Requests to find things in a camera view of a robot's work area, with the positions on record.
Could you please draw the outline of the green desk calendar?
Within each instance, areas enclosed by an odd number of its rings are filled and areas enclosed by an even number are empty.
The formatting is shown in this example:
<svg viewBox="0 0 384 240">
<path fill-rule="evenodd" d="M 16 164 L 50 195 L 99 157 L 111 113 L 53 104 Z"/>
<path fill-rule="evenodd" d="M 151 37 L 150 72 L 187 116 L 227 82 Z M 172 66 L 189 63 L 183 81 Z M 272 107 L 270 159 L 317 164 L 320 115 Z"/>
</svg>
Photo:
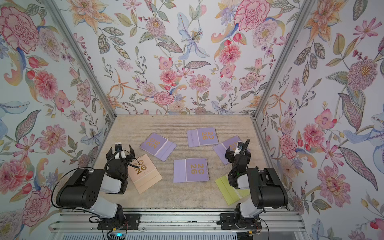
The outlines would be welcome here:
<svg viewBox="0 0 384 240">
<path fill-rule="evenodd" d="M 249 190 L 237 190 L 230 186 L 227 176 L 216 179 L 215 183 L 228 205 L 237 203 L 238 201 L 250 195 Z"/>
</svg>

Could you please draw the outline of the purple desk calendar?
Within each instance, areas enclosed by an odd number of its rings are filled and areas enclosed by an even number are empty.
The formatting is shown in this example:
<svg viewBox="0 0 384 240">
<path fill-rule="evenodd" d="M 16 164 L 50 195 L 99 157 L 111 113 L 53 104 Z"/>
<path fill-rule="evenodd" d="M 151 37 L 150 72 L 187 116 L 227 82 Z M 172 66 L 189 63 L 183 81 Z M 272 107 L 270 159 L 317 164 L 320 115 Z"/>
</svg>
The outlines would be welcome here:
<svg viewBox="0 0 384 240">
<path fill-rule="evenodd" d="M 234 152 L 237 148 L 238 142 L 242 142 L 242 140 L 238 136 L 234 136 L 213 147 L 213 150 L 219 156 L 220 160 L 224 165 L 227 165 L 229 163 L 228 160 L 225 158 L 227 149 L 230 148 L 230 151 Z"/>
<path fill-rule="evenodd" d="M 209 180 L 207 159 L 174 160 L 174 183 L 207 182 Z"/>
</svg>

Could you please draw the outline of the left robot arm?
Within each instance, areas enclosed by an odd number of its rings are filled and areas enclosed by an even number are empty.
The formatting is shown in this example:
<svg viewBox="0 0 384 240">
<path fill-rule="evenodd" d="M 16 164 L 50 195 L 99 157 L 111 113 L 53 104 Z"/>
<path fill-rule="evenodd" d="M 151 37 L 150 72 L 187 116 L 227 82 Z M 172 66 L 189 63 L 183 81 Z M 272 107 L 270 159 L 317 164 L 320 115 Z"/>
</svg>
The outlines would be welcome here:
<svg viewBox="0 0 384 240">
<path fill-rule="evenodd" d="M 72 175 L 51 197 L 52 205 L 58 209 L 81 210 L 92 213 L 98 218 L 99 229 L 113 230 L 128 223 L 120 204 L 112 203 L 100 193 L 122 195 L 128 186 L 128 168 L 139 168 L 132 165 L 136 159 L 132 147 L 124 150 L 121 143 L 106 154 L 107 162 L 103 169 L 81 167 L 70 171 Z"/>
</svg>

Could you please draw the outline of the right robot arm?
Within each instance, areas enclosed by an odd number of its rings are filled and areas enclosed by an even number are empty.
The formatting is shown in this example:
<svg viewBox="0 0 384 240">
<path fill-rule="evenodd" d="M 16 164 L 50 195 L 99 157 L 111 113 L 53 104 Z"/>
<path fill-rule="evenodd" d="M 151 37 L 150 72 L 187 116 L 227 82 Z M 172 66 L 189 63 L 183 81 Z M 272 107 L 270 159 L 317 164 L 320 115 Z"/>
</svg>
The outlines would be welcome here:
<svg viewBox="0 0 384 240">
<path fill-rule="evenodd" d="M 218 224 L 223 230 L 261 230 L 259 217 L 265 208 L 278 209 L 288 205 L 288 194 L 275 169 L 249 168 L 251 153 L 247 149 L 226 150 L 225 158 L 232 164 L 229 185 L 236 190 L 249 190 L 250 198 L 237 204 L 232 214 L 220 214 Z"/>
</svg>

